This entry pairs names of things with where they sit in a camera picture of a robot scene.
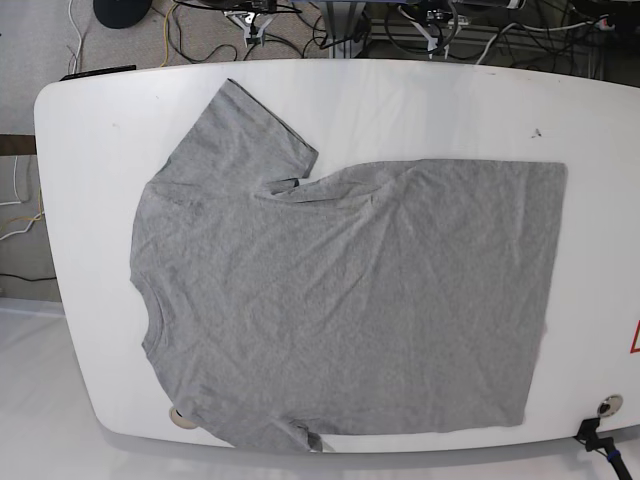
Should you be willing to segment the grey t-shirt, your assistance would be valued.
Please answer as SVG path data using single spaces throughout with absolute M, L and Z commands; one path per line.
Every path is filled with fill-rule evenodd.
M 227 80 L 145 185 L 131 282 L 172 405 L 237 448 L 522 424 L 545 328 L 561 163 L 364 163 L 317 151 Z

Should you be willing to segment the table grommet near left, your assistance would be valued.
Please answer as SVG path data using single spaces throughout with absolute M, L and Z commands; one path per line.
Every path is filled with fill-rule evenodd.
M 174 425 L 181 429 L 194 430 L 197 428 L 197 425 L 185 418 L 175 406 L 169 409 L 169 418 Z

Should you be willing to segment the table grommet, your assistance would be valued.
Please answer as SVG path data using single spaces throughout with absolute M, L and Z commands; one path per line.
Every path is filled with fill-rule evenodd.
M 615 415 L 624 402 L 620 394 L 613 394 L 602 400 L 597 408 L 597 415 L 600 418 L 607 418 Z
M 169 418 L 174 425 L 181 429 L 194 430 L 197 428 L 197 425 L 185 418 L 175 406 L 169 409 Z

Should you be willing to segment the black flat bar on floor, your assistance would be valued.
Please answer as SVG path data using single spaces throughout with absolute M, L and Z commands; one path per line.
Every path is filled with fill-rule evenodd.
M 90 78 L 90 77 L 95 77 L 95 76 L 102 76 L 102 75 L 109 75 L 109 74 L 116 74 L 116 73 L 123 73 L 123 72 L 130 72 L 130 71 L 135 71 L 135 70 L 137 70 L 136 65 L 124 65 L 124 66 L 118 66 L 118 67 L 109 67 L 109 68 L 90 70 L 90 71 L 85 71 L 85 72 L 80 72 L 80 73 L 67 74 L 67 75 L 63 76 L 59 81 L 60 82 L 70 81 L 70 80 Z

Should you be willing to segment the black round stand base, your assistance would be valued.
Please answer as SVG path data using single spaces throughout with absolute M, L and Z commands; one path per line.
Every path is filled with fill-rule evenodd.
M 101 25 L 119 30 L 138 24 L 151 5 L 152 0 L 94 0 L 93 11 Z

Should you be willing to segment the red warning sticker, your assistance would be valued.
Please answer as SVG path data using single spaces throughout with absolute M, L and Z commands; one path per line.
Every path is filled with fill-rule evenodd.
M 630 347 L 630 353 L 635 354 L 640 352 L 640 321 L 636 325 L 632 344 Z

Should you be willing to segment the table grommet near right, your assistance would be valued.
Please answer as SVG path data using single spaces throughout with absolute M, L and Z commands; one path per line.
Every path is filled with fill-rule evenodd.
M 613 394 L 602 400 L 597 408 L 597 415 L 600 418 L 607 418 L 615 415 L 624 402 L 620 394 Z

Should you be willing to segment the metal frame table leg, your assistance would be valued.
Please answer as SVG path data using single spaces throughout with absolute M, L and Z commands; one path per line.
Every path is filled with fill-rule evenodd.
M 330 59 L 353 59 L 364 50 L 369 31 L 365 1 L 318 1 Z

